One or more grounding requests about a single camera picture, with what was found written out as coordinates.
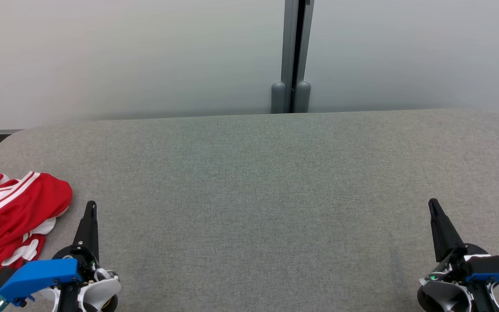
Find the grey partition frame post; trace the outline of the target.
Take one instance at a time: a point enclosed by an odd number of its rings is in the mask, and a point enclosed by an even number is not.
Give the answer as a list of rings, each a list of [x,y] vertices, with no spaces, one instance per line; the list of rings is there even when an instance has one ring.
[[[284,0],[284,4],[281,77],[271,86],[272,114],[289,113],[292,96],[299,0]]]
[[[315,0],[298,0],[290,112],[307,113],[311,84],[305,81],[306,61]]]

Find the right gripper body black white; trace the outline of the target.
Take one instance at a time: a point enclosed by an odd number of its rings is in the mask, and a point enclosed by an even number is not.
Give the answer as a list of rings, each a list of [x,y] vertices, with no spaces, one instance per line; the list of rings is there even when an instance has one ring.
[[[493,279],[466,281],[465,265],[489,253],[473,244],[454,247],[440,257],[435,269],[420,279],[418,303],[424,312],[499,312]]]

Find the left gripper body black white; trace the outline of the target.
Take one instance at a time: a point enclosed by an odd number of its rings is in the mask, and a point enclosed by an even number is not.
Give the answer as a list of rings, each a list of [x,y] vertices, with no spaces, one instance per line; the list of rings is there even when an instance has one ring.
[[[71,281],[53,286],[53,312],[115,312],[121,290],[119,276],[100,266],[98,247],[71,245],[53,259],[76,261]]]

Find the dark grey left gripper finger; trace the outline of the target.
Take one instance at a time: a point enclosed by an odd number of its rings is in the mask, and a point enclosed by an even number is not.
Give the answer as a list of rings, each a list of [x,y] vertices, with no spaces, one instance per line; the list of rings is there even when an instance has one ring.
[[[83,217],[79,222],[73,245],[87,248],[99,260],[99,233],[97,222],[97,204],[93,200],[87,202]]]

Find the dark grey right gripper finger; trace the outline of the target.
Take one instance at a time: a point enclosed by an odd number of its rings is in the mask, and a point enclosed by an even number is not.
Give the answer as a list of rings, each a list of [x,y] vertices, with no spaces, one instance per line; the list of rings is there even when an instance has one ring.
[[[464,244],[456,228],[437,199],[428,201],[431,215],[432,241],[436,262],[442,262],[456,247]]]

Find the red garment white striped trim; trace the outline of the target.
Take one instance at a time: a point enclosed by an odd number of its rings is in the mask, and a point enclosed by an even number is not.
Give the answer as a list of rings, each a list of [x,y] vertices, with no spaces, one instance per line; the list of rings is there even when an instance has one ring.
[[[0,174],[0,265],[34,260],[72,195],[68,182],[45,172],[22,179]]]

